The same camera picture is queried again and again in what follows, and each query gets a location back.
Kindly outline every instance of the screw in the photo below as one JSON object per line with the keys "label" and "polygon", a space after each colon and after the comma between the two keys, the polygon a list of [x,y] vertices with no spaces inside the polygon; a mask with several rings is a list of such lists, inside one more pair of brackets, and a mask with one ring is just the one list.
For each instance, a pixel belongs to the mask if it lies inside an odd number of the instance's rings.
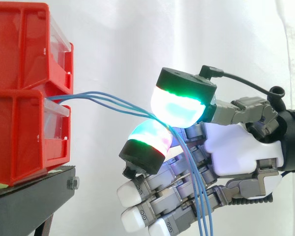
{"label": "screw", "polygon": [[71,190],[77,190],[80,186],[80,178],[77,176],[71,177],[67,181],[67,188]]}

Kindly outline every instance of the white wall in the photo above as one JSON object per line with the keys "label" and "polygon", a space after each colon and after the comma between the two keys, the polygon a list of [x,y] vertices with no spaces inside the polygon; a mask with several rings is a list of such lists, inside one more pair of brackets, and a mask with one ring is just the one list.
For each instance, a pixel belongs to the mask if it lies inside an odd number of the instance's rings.
{"label": "white wall", "polygon": [[[75,46],[75,93],[108,92],[150,109],[149,99],[162,67],[198,73],[207,64],[266,89],[284,87],[284,100],[291,107],[287,41],[274,0],[46,2]],[[213,82],[220,100],[263,96],[229,79]],[[81,184],[74,198],[55,213],[50,235],[129,235],[119,219],[124,209],[116,189],[127,179],[121,175],[124,162],[118,154],[142,119],[88,101],[68,104],[72,108],[69,164],[76,165]],[[293,183],[291,175],[284,178],[271,204],[216,210],[215,235],[295,235]],[[199,235],[197,224],[181,235]]]}

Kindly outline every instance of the blue cable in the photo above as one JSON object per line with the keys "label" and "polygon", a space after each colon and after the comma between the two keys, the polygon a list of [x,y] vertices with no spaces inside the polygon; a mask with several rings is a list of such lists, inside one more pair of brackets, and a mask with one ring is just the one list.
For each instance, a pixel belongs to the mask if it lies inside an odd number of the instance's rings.
{"label": "blue cable", "polygon": [[[116,112],[120,112],[120,113],[124,113],[124,114],[128,114],[128,115],[133,115],[133,116],[137,116],[137,117],[150,118],[150,117],[147,116],[147,115],[138,114],[138,113],[133,113],[133,112],[127,112],[127,111],[123,111],[123,110],[120,110],[120,109],[118,109],[118,108],[115,108],[115,107],[111,107],[111,106],[109,106],[109,105],[106,105],[105,103],[102,103],[102,102],[96,101],[96,100],[93,99],[93,98],[87,98],[87,97],[78,97],[78,96],[77,96],[77,97],[67,97],[66,99],[61,100],[59,103],[64,102],[64,101],[66,101],[66,100],[70,100],[70,99],[76,99],[76,98],[91,100],[91,101],[93,101],[93,102],[95,102],[95,103],[97,103],[97,104],[99,104],[99,105],[101,105],[101,106],[103,106],[103,107],[107,107],[107,108],[112,109],[112,110],[114,110],[114,111],[116,111]],[[50,100],[60,100],[59,98],[53,98],[53,97],[50,97],[50,98],[48,98],[48,99],[50,99]]]}
{"label": "blue cable", "polygon": [[[181,136],[174,129],[172,129],[172,132],[175,133],[175,137],[178,139],[178,141],[183,141]],[[202,180],[201,180],[201,177],[200,177],[200,173],[198,171],[198,168],[195,165],[195,162],[194,162],[194,160],[192,158],[190,150],[188,149],[188,151],[186,151],[185,153],[188,153],[188,155],[189,155],[190,165],[192,166],[193,173],[196,176],[198,190],[199,190],[200,203],[201,203],[201,210],[202,210],[202,220],[203,220],[203,225],[204,225],[204,229],[205,229],[205,234],[207,236],[208,235],[207,222],[206,222],[206,216],[205,216],[205,206],[204,206],[204,201],[203,201],[203,196],[202,196],[202,193],[205,196],[207,194],[207,192],[206,192],[205,189],[203,190],[203,188],[201,186]],[[197,209],[200,209],[199,203],[197,203],[197,201],[196,201],[196,207],[197,207]],[[206,207],[210,208],[210,205],[208,204],[208,201],[206,201]],[[198,218],[198,222],[201,221],[201,216],[200,216],[200,214],[198,212],[197,212],[197,218]],[[211,235],[213,235],[213,232],[212,232],[211,229],[212,229],[212,227],[210,225],[210,233],[211,233]]]}
{"label": "blue cable", "polygon": [[[112,100],[107,99],[107,98],[93,96],[93,95],[89,95],[89,94],[99,94],[99,95],[107,96],[107,97],[113,98],[113,99],[115,99],[117,101],[120,101],[122,103],[125,103],[125,104],[129,105],[129,107],[124,106],[123,104],[117,103],[117,102],[112,101]],[[206,193],[204,184],[203,184],[203,182],[201,180],[199,171],[198,171],[197,166],[196,166],[196,164],[195,164],[195,162],[194,162],[194,160],[192,158],[190,150],[187,148],[185,142],[182,140],[180,135],[174,129],[172,129],[170,126],[166,125],[165,123],[161,122],[154,114],[151,114],[151,113],[147,112],[146,110],[144,110],[144,109],[142,109],[142,108],[140,108],[138,106],[135,106],[135,105],[133,105],[133,104],[131,104],[131,103],[125,101],[125,100],[122,100],[122,99],[120,99],[118,97],[115,97],[115,96],[107,94],[107,93],[97,92],[97,91],[90,91],[90,92],[84,92],[84,93],[75,94],[75,95],[60,95],[60,96],[49,97],[50,100],[61,100],[61,102],[65,101],[65,100],[69,100],[69,99],[74,99],[74,98],[88,99],[88,100],[94,101],[95,103],[100,104],[100,105],[102,105],[104,107],[107,107],[109,109],[112,109],[114,111],[118,111],[118,112],[121,112],[121,113],[130,114],[130,115],[134,115],[134,116],[145,117],[145,118],[152,118],[152,119],[157,120],[159,123],[161,123],[166,128],[169,128],[169,130],[177,138],[180,146],[182,147],[183,151],[185,152],[186,158],[189,159],[188,164],[190,164],[190,173],[191,173],[191,177],[192,177],[191,179],[193,181],[193,188],[194,188],[194,193],[195,193],[195,202],[196,202],[196,208],[197,208],[197,217],[198,217],[200,235],[203,234],[202,233],[202,227],[201,227],[201,221],[199,219],[199,217],[201,217],[200,216],[200,206],[199,206],[199,201],[198,201],[198,197],[197,197],[197,195],[198,195],[197,194],[197,189],[196,189],[196,186],[195,186],[195,183],[194,183],[194,176],[192,175],[192,173],[196,177],[196,182],[197,182],[198,189],[199,189],[199,196],[200,196],[200,202],[201,202],[201,207],[202,207],[202,212],[203,213],[204,213],[204,203],[203,203],[203,199],[202,199],[202,193],[200,192],[200,186],[201,186],[201,190],[202,190],[202,192],[203,192],[203,194],[205,196],[206,206],[207,206],[208,216],[209,216],[209,221],[210,221],[210,234],[211,234],[211,236],[213,236],[213,227],[212,227],[213,223],[212,223],[212,218],[211,218],[211,209],[210,209],[210,205],[209,205],[209,201],[208,201],[208,197],[207,197],[207,193]],[[130,109],[130,110],[134,110],[134,111],[137,111],[137,112],[145,113],[145,114],[147,114],[147,116],[142,115],[142,114],[123,111],[123,110],[108,106],[108,105],[106,105],[104,103],[101,103],[99,101],[96,101],[93,98],[109,101],[109,102],[112,102],[112,103],[114,103],[116,105],[122,106],[122,107],[124,107],[126,109]],[[204,221],[204,227],[205,227],[206,235],[207,235],[207,226],[206,226],[205,216],[203,216],[202,219]]]}

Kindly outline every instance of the red storage bin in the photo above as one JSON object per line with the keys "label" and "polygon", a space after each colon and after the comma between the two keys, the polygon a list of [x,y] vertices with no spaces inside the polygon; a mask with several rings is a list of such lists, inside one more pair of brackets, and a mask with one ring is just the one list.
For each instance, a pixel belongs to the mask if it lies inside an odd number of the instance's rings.
{"label": "red storage bin", "polygon": [[10,186],[70,160],[70,108],[37,90],[0,90],[0,183]]}
{"label": "red storage bin", "polygon": [[0,89],[73,93],[73,45],[47,4],[0,2]]}

